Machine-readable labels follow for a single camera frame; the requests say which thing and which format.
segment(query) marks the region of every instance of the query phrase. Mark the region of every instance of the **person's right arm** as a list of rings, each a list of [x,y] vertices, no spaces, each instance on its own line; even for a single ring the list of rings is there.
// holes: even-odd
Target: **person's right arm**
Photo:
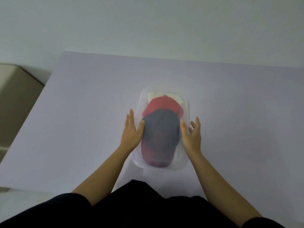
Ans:
[[[241,227],[246,221],[262,215],[232,188],[201,153],[200,121],[188,128],[181,121],[182,141],[208,201],[222,214]]]

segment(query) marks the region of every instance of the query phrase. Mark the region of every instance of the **black sleeve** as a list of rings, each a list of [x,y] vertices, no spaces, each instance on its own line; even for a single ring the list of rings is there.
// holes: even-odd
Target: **black sleeve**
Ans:
[[[80,194],[62,194],[0,223],[0,227],[79,225],[88,222],[91,208],[89,201]]]
[[[256,227],[269,227],[269,228],[284,228],[279,223],[269,218],[252,218],[244,223],[242,228],[256,228]]]

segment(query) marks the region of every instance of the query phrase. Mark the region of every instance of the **person's left hand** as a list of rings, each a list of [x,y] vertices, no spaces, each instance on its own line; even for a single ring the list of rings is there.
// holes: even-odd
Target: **person's left hand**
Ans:
[[[136,148],[136,146],[138,146],[142,138],[144,126],[145,122],[141,120],[137,130],[135,130],[134,113],[133,110],[130,109],[130,115],[127,114],[125,128],[123,135],[121,136],[120,147],[126,149],[131,153]]]

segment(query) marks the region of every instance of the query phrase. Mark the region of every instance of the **hand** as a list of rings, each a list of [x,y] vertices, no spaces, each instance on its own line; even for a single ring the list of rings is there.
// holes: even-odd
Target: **hand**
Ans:
[[[189,127],[190,134],[188,134],[186,123],[181,120],[181,140],[188,156],[193,153],[201,153],[201,123],[198,117],[195,118],[195,122],[191,121],[193,129]]]
[[[131,153],[136,148],[136,146],[138,146],[142,138],[144,126],[145,121],[141,120],[138,129],[135,130],[134,113],[133,110],[130,109],[130,115],[127,114],[125,128],[123,131],[123,135],[121,136],[120,147],[126,149],[128,152]]]

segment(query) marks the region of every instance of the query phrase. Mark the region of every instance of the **finger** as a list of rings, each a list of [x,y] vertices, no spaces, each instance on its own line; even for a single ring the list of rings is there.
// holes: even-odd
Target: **finger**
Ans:
[[[190,134],[192,134],[193,130],[191,129],[190,126],[189,126],[188,130],[189,130]]]
[[[127,118],[126,118],[126,121],[125,121],[125,127],[128,127],[129,125],[129,115],[127,114]]]
[[[132,109],[130,109],[129,125],[134,125],[134,113]]]
[[[196,122],[196,127],[194,128],[193,132],[194,133],[199,133],[200,129],[201,129],[201,123],[199,121],[199,117],[195,118],[195,122]]]
[[[191,126],[192,126],[193,128],[195,128],[196,125],[195,125],[195,123],[194,123],[193,121],[191,121],[190,124],[191,124]]]
[[[183,120],[180,120],[180,129],[181,129],[181,136],[185,136],[188,134],[188,131],[187,131],[187,126],[186,126],[186,123],[183,121]]]
[[[142,137],[143,135],[143,129],[145,127],[145,121],[144,120],[141,120],[139,125],[138,125],[138,128],[136,130],[136,133],[140,136],[140,138]]]

